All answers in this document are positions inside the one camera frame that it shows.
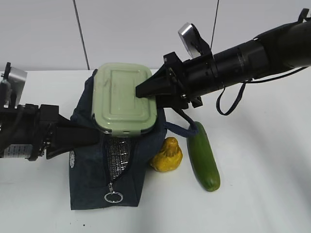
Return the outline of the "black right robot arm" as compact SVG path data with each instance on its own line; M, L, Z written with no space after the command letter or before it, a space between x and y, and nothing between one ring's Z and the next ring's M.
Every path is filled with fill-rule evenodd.
M238 83L311 65L311 17L302 9L297 21L283 24L232 48L213 54L195 25L178 31L190 59L164 55L161 68L136 86L137 98L155 97L163 108L202 106L203 95Z

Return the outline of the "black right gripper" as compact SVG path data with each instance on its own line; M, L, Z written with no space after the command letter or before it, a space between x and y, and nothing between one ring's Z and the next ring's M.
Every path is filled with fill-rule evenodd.
M175 52L163 56L164 67L136 86L136 97L156 96L157 108L188 109L203 105L201 96L224 88L211 54L181 61ZM173 92L170 94L170 81Z

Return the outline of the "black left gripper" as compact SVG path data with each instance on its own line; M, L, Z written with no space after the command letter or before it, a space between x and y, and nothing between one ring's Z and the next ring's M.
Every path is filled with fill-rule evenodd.
M0 108L0 157L35 161L99 142L100 132L59 115L58 105Z

